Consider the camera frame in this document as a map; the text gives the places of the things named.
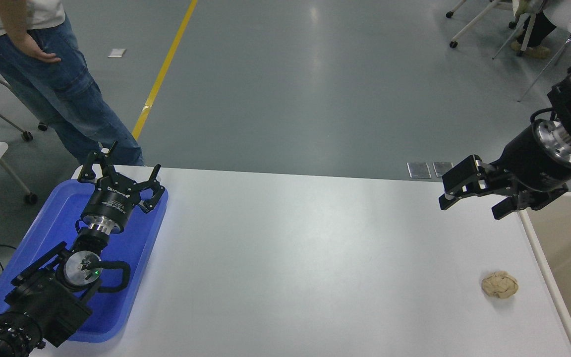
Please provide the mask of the person's hand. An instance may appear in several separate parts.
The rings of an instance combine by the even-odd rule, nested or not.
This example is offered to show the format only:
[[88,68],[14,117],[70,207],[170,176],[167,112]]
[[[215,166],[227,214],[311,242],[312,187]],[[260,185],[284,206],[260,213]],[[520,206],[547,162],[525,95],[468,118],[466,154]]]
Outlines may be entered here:
[[56,54],[48,54],[41,50],[35,39],[27,32],[18,35],[10,35],[10,39],[18,50],[30,58],[44,63],[58,63],[61,61],[61,58]]

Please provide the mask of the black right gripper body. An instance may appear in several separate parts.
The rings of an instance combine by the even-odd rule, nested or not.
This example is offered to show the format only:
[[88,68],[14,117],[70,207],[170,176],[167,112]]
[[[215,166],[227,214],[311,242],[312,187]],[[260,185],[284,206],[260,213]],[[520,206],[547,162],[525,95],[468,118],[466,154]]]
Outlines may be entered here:
[[541,192],[571,180],[571,136],[562,124],[531,124],[506,144],[497,165]]

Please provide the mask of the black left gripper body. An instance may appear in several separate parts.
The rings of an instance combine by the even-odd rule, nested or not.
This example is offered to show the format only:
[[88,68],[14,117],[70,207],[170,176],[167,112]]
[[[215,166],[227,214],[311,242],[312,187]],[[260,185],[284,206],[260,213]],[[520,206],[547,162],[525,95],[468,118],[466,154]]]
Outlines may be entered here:
[[140,192],[136,186],[136,181],[122,175],[98,179],[95,190],[81,213],[82,221],[89,226],[101,221],[112,221],[114,226],[111,233],[122,233],[134,207],[140,203]]

